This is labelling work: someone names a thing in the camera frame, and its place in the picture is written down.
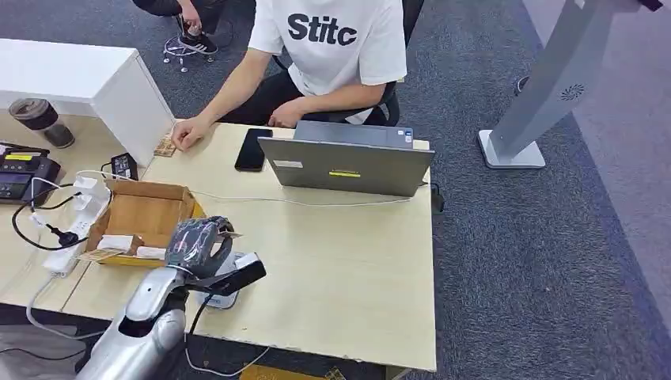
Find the white t-shirt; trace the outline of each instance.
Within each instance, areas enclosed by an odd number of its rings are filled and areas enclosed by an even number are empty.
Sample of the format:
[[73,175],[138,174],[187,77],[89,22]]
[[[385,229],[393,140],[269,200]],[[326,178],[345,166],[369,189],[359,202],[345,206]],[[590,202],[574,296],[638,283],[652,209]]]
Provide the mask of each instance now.
[[[274,55],[286,47],[291,79],[306,96],[407,73],[401,0],[256,0],[249,47]],[[369,114],[347,120],[361,124]]]

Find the desk surface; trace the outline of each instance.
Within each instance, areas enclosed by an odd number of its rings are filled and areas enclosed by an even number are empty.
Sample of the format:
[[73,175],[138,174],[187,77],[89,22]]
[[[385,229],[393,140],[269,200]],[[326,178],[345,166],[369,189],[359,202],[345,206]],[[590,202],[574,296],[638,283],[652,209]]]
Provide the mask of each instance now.
[[[57,161],[65,171],[61,183],[71,183],[79,170],[98,170],[109,159],[125,150],[112,133],[98,119],[89,117],[64,116],[64,121],[77,139],[73,146],[59,150],[49,146],[42,138],[34,135],[26,127],[12,119],[5,111],[0,111],[0,139],[26,146],[37,146],[51,150],[49,158]],[[56,204],[72,192],[57,191],[47,204]],[[0,302],[25,306],[38,288],[49,276],[42,267],[47,254],[34,249],[14,233],[10,219],[17,209],[15,205],[0,205]],[[69,226],[72,220],[67,207],[57,211],[41,213],[56,226]],[[18,219],[21,230],[31,239],[37,240],[38,233],[24,212]],[[55,237],[43,233],[44,245],[56,246]],[[80,263],[65,279],[56,279],[40,296],[36,307],[45,310],[61,310],[82,277],[86,264]]]
[[60,101],[86,101],[138,51],[52,42],[0,39],[0,92]]
[[[303,203],[366,203],[384,196],[283,188],[266,164],[233,163],[246,127],[221,125],[187,154],[156,158],[143,180],[224,197]],[[275,129],[290,138],[293,130]],[[416,141],[428,149],[427,142]],[[367,207],[305,207],[220,200],[196,194],[209,215],[227,216],[244,236],[233,247],[258,252],[267,276],[231,310],[206,309],[196,333],[371,363],[436,370],[430,189],[410,201]],[[64,311],[111,319],[146,269],[91,264]],[[189,298],[189,324],[197,305]]]

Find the black phone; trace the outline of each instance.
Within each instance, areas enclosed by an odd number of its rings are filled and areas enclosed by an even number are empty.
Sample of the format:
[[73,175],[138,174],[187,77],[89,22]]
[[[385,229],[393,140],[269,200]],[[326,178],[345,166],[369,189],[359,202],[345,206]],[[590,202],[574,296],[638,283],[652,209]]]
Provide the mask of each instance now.
[[272,137],[272,130],[251,128],[247,131],[240,153],[235,161],[235,169],[240,172],[260,172],[266,155],[259,145],[259,137]]

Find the gray carpet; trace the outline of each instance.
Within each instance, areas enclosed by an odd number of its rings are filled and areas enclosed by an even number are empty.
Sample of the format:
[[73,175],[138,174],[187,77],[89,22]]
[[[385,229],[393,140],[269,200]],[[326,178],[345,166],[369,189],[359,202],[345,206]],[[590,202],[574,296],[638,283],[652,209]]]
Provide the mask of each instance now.
[[[233,26],[232,44],[213,64],[193,62],[188,74],[161,62],[171,21],[128,1],[4,0],[11,17],[0,37],[135,47],[172,110],[190,116],[241,57],[252,7],[249,0],[227,4],[222,24]],[[520,0],[424,6],[408,82],[399,88],[401,123],[437,151],[432,173],[447,209],[433,223],[438,373],[410,378],[669,379],[671,341],[573,118],[539,141],[546,169],[484,166],[476,132],[506,111],[512,83],[539,48]],[[3,322],[21,317],[5,309]],[[229,370],[260,351],[202,338],[196,345],[195,357]],[[375,365],[276,350],[261,363],[314,375],[336,365],[348,379],[382,376]],[[214,378],[183,359],[170,377]]]

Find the gray laptop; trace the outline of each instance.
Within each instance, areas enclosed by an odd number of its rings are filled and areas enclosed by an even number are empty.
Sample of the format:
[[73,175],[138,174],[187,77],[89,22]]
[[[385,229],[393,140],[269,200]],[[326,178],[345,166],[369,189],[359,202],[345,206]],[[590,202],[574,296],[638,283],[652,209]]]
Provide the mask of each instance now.
[[299,121],[294,140],[387,146],[412,149],[412,128],[375,127],[319,121]]
[[346,142],[259,137],[259,144],[284,186],[391,196],[413,196],[434,156]]

